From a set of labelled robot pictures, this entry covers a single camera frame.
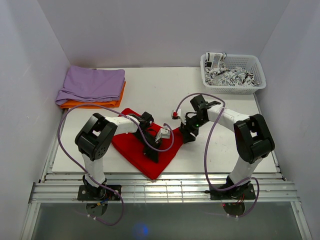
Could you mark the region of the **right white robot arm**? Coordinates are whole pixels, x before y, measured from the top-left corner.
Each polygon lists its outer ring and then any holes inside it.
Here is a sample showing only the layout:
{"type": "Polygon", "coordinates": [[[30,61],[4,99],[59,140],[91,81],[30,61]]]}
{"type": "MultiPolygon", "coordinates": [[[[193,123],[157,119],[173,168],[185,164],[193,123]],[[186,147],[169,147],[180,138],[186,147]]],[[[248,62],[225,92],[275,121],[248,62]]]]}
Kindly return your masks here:
{"type": "Polygon", "coordinates": [[[185,144],[194,142],[200,127],[208,122],[213,123],[210,136],[216,125],[234,133],[237,162],[228,174],[225,184],[220,187],[210,184],[207,193],[237,199],[249,188],[252,174],[259,163],[275,149],[275,142],[265,118],[259,113],[247,115],[231,110],[226,107],[225,101],[218,97],[208,102],[204,99],[205,93],[192,93],[189,97],[193,108],[192,116],[187,112],[183,113],[179,106],[171,114],[173,119],[180,120],[179,131],[185,144]]]}

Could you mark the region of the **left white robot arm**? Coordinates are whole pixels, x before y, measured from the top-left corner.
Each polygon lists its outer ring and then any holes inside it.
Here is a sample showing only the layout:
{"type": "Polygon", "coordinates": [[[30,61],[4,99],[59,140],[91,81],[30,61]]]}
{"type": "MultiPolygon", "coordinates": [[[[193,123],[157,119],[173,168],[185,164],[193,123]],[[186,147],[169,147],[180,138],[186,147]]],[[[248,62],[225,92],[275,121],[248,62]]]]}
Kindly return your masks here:
{"type": "Polygon", "coordinates": [[[100,200],[106,195],[106,178],[103,171],[103,156],[106,154],[113,138],[117,135],[131,133],[144,144],[143,154],[157,162],[158,149],[162,139],[169,139],[168,129],[156,130],[152,135],[149,127],[154,123],[151,114],[144,112],[141,116],[130,113],[125,116],[106,117],[94,113],[75,138],[75,144],[84,160],[87,173],[83,177],[84,187],[91,197],[100,200]]]}

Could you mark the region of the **red trousers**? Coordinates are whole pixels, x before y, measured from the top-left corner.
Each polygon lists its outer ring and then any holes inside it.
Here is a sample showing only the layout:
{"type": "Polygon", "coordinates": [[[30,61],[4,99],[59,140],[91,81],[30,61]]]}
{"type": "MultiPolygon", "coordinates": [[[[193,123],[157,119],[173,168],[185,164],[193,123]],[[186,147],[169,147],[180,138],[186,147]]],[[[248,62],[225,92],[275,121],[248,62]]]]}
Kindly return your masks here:
{"type": "Polygon", "coordinates": [[[183,135],[178,128],[173,130],[174,143],[168,151],[158,152],[158,162],[152,161],[143,153],[145,142],[138,140],[133,133],[116,135],[112,139],[114,148],[151,180],[155,180],[165,170],[183,145],[183,135]]]}

